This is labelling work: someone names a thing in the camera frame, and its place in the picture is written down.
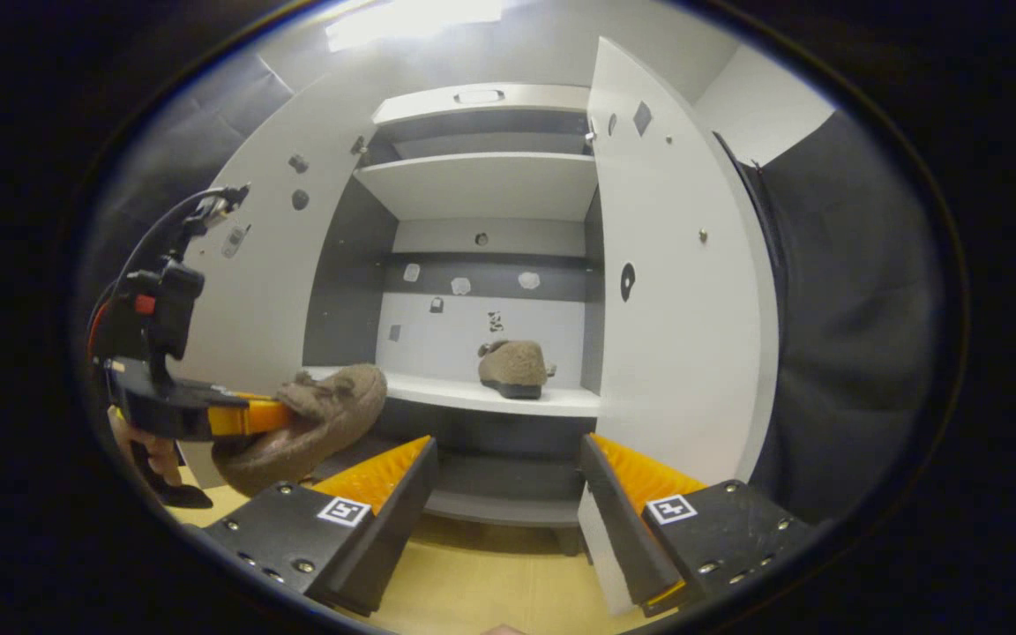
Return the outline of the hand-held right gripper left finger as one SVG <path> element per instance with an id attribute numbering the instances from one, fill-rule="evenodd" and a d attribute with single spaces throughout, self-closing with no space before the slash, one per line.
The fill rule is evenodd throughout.
<path id="1" fill-rule="evenodd" d="M 203 539 L 262 581 L 367 617 L 434 490 L 437 445 L 419 437 L 316 485 L 275 483 L 206 526 Z"/>

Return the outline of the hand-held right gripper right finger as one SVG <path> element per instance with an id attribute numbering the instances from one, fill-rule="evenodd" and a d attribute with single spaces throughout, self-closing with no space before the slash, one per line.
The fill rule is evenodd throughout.
<path id="1" fill-rule="evenodd" d="M 705 485 L 600 434 L 581 438 L 578 469 L 578 522 L 614 612 L 717 601 L 818 531 L 741 480 Z"/>

